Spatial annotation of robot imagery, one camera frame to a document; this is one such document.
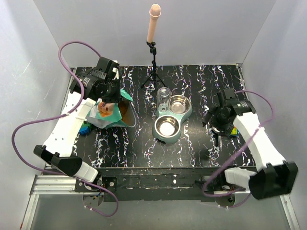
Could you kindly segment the silver metal scoop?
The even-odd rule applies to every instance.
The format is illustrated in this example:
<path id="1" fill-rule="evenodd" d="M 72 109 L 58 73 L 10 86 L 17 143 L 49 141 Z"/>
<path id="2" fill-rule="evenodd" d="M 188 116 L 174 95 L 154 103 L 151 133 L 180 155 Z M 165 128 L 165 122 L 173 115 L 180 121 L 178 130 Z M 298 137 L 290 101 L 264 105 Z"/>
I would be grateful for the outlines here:
<path id="1" fill-rule="evenodd" d="M 220 149 L 222 149 L 223 144 L 222 144 L 222 136 L 220 134 L 220 131 L 217 128 L 212 126 L 212 133 L 215 137 L 215 145 L 219 147 Z"/>

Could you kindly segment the green pet food bag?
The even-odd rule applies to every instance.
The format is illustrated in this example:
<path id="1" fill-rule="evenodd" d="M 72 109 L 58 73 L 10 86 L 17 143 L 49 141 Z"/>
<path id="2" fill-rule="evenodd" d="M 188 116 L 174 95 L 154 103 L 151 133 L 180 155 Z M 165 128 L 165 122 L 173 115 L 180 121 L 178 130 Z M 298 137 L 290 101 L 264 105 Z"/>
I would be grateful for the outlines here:
<path id="1" fill-rule="evenodd" d="M 135 127 L 137 116 L 133 107 L 133 99 L 124 89 L 121 89 L 120 93 L 122 96 L 120 103 L 104 104 L 98 101 L 88 113 L 87 122 L 101 129 Z"/>

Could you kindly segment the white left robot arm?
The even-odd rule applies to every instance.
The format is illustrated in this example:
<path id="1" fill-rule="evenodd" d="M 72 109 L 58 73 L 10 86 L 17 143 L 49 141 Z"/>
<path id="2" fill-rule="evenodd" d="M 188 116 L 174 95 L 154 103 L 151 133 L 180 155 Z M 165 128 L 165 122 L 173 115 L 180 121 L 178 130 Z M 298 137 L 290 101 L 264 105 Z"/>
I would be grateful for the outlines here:
<path id="1" fill-rule="evenodd" d="M 122 100 L 119 64 L 100 57 L 96 67 L 79 73 L 78 80 L 81 83 L 73 80 L 69 87 L 63 117 L 44 144 L 35 146 L 34 154 L 67 176 L 85 180 L 86 187 L 96 192 L 102 186 L 98 171 L 73 156 L 72 147 L 91 111 L 106 118 L 114 114 L 115 105 Z"/>

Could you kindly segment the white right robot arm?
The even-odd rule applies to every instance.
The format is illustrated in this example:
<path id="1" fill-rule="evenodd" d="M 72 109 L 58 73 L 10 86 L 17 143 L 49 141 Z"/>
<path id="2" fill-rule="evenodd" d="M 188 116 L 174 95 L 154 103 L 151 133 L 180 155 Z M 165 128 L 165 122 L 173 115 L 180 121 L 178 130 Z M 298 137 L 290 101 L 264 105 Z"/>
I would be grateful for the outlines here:
<path id="1" fill-rule="evenodd" d="M 232 186 L 237 191 L 245 189 L 257 200 L 291 193 L 298 166 L 295 162 L 287 162 L 266 134 L 264 125 L 271 120 L 260 122 L 252 103 L 239 100 L 237 93 L 234 89 L 219 91 L 219 103 L 209 109 L 203 124 L 210 124 L 219 135 L 226 137 L 236 128 L 245 144 L 206 180 L 202 185 L 203 194 L 216 197 L 213 192 L 207 192 L 215 179 L 220 189 L 226 191 Z M 249 149 L 253 156 L 256 172 L 232 166 L 245 149 Z"/>

